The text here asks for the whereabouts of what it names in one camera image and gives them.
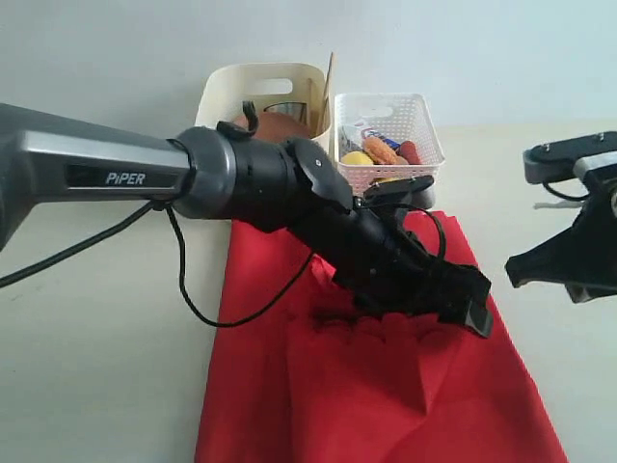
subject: red cloth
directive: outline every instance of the red cloth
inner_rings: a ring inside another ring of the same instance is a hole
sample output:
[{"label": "red cloth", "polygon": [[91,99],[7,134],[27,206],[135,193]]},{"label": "red cloth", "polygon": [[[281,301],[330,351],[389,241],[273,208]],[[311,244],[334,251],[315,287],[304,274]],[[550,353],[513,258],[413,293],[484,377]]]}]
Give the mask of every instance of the red cloth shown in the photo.
[{"label": "red cloth", "polygon": [[[456,219],[439,217],[446,257],[475,263]],[[406,226],[436,252],[430,219]],[[286,231],[234,223],[221,320],[267,303],[308,254]],[[354,314],[332,272],[315,258],[271,312],[219,330],[197,462],[567,461],[493,300],[488,340],[431,315],[323,321]]]}]

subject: basket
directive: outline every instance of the basket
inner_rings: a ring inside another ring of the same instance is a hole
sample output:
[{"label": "basket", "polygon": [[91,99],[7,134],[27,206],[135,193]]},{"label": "basket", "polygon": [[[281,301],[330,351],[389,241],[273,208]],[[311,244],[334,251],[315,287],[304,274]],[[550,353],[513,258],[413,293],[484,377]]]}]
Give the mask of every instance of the basket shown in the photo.
[{"label": "basket", "polygon": [[[287,88],[280,91],[280,84],[287,84]],[[257,112],[284,101],[305,102],[309,120],[316,124],[325,85],[324,73],[319,68],[302,63],[256,63],[219,68],[210,74],[205,84],[195,125],[214,128],[218,121],[233,121],[242,114],[245,99],[255,104]],[[313,141],[330,152],[330,104],[325,118],[326,129]]]},{"label": "basket", "polygon": [[[341,126],[366,120],[372,127],[398,143],[416,144],[421,165],[352,166],[339,162],[348,149],[341,142]],[[338,170],[361,195],[375,178],[411,178],[437,175],[445,161],[426,102],[413,94],[341,94],[335,97],[335,153]]]}]

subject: white wall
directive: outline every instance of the white wall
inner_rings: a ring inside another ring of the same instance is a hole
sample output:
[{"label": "white wall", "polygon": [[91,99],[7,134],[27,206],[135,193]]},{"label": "white wall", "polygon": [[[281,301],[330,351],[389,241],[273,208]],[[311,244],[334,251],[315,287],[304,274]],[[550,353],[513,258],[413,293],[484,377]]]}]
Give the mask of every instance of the white wall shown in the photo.
[{"label": "white wall", "polygon": [[139,130],[190,124],[215,68],[326,66],[335,91],[427,95],[438,124],[611,117],[609,0],[6,0],[0,100]]}]

